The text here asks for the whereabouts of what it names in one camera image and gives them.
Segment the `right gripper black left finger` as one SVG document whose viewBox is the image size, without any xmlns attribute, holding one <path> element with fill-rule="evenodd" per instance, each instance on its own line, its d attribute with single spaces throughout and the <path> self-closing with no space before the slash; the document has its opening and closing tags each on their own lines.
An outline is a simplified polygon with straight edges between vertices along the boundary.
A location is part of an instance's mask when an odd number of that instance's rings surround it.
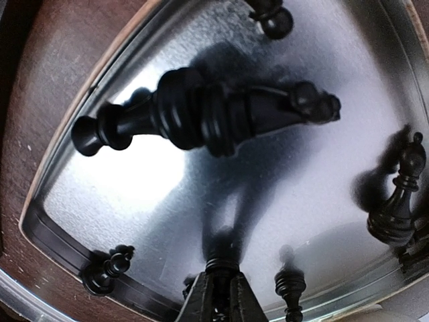
<svg viewBox="0 0 429 322">
<path fill-rule="evenodd" d="M 213 275 L 201 272 L 194 280 L 176 322 L 212 321 Z"/>
</svg>

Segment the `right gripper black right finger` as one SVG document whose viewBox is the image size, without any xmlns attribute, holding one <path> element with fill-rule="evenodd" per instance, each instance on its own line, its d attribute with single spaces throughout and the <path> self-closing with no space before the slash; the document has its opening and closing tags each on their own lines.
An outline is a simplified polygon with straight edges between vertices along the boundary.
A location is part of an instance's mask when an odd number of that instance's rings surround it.
<svg viewBox="0 0 429 322">
<path fill-rule="evenodd" d="M 268 322 L 242 272 L 233 277 L 230 283 L 230 321 Z"/>
</svg>

